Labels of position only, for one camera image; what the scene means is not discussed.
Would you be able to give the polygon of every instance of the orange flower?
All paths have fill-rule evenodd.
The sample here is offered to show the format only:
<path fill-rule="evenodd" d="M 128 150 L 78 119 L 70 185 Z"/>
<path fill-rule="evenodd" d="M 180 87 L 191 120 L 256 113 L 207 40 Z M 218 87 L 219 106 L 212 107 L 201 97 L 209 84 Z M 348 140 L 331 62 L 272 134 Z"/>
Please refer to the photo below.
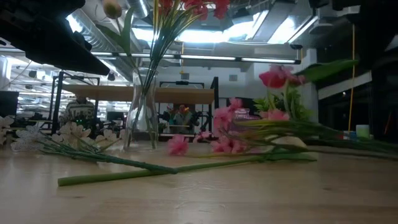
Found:
<path fill-rule="evenodd" d="M 122 7 L 117 0 L 104 0 L 104 12 L 110 19 L 117 19 L 122 16 Z"/>

